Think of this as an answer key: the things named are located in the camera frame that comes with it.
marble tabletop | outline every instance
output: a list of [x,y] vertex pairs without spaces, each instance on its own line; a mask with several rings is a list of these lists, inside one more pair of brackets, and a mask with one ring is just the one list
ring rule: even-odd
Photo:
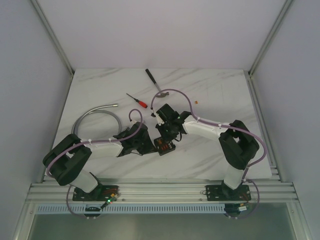
[[[247,128],[261,136],[255,110],[243,70],[239,69],[149,69],[162,89],[183,91],[193,102],[196,115],[216,122],[231,123],[241,120]],[[149,105],[139,106],[126,93]],[[61,121],[54,141],[57,145],[71,133],[74,122],[87,110],[106,104],[118,103],[108,108],[122,123],[122,130],[130,126],[128,113],[133,108],[141,110],[150,138],[160,137],[151,117],[150,103],[157,89],[142,68],[78,68],[68,93]],[[156,98],[154,109],[168,103],[175,111],[189,111],[186,99],[177,92]],[[139,120],[137,113],[132,118]],[[78,136],[82,139],[108,139],[118,131],[117,121],[109,115],[95,113],[87,116],[80,125]],[[218,142],[197,135],[183,135],[175,142],[176,149],[166,155],[158,153],[139,156],[90,158],[84,169],[99,178],[109,179],[208,179],[222,180],[228,163]],[[260,148],[256,160],[262,155]],[[269,161],[251,167],[247,177],[267,179],[272,176]]]

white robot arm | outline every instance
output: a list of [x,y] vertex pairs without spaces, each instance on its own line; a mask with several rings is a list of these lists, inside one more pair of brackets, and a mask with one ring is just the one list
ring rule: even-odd
[[130,154],[133,150],[136,150],[140,155],[157,152],[151,142],[147,126],[143,123],[140,128],[139,126],[140,122],[136,122],[131,128],[113,136],[119,140],[118,142],[112,142],[114,138],[110,138],[108,143],[105,140],[102,140],[101,143],[96,140],[92,144],[91,141],[88,141],[89,144],[80,145],[54,161],[62,152],[82,142],[77,135],[69,134],[44,157],[42,162],[49,168],[51,176],[59,185],[69,184],[77,187],[90,194],[92,201],[94,201],[95,196],[100,194],[102,185],[92,173],[83,170],[89,157],[121,157]]
[[166,142],[172,141],[178,134],[195,134],[219,141],[229,163],[222,182],[225,194],[227,195],[228,191],[232,192],[240,186],[246,167],[256,155],[259,144],[254,137],[248,134],[219,126],[232,126],[249,131],[243,122],[239,120],[235,120],[233,123],[216,122],[216,126],[213,126],[198,121],[190,112],[184,111],[178,114],[168,104],[162,106],[153,115],[158,121],[156,128]]

flexible metal hose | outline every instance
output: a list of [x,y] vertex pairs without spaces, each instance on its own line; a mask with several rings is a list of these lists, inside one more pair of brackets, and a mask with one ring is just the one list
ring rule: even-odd
[[105,109],[105,108],[113,108],[113,107],[118,107],[117,103],[114,104],[110,104],[110,105],[102,105],[102,106],[97,106],[94,107],[92,109],[90,109],[89,111],[85,112],[82,116],[80,116],[73,124],[72,129],[71,129],[71,133],[72,134],[76,134],[78,135],[78,129],[80,126],[80,123],[82,122],[82,120],[90,115],[90,114],[96,114],[96,113],[100,113],[100,114],[108,114],[111,115],[112,117],[115,118],[115,120],[118,122],[118,134],[121,133],[121,129],[122,129],[122,125],[121,125],[121,121],[119,119],[119,117],[117,115],[115,115],[113,112],[111,111],[107,111],[107,110],[100,110],[100,109]]

white wall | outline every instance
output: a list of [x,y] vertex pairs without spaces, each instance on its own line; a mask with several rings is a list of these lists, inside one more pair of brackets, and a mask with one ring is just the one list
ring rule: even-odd
[[39,0],[73,68],[249,70],[285,0]]
[[0,239],[50,150],[69,74],[28,0],[0,3]]
[[254,79],[285,175],[313,239],[320,216],[320,1],[297,0]]

glass panel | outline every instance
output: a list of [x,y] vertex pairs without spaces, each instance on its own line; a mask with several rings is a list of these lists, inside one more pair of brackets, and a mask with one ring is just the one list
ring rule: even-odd
[[222,214],[36,215],[29,240],[295,240],[285,203],[263,203],[241,220]]

